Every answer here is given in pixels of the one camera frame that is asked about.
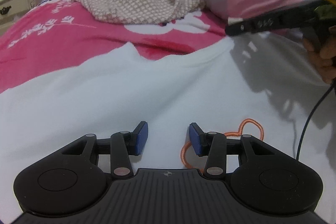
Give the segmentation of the person's right hand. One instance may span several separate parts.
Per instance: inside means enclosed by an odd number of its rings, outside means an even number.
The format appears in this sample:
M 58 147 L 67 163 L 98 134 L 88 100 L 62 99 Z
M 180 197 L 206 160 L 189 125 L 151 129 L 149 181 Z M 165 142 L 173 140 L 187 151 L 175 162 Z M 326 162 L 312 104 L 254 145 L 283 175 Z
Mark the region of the person's right hand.
M 305 36 L 303 37 L 303 46 L 307 50 L 308 59 L 326 84 L 332 84 L 336 76 L 333 65 L 333 58 L 336 56 L 335 26 L 330 27 L 329 31 L 331 35 L 319 52 Z

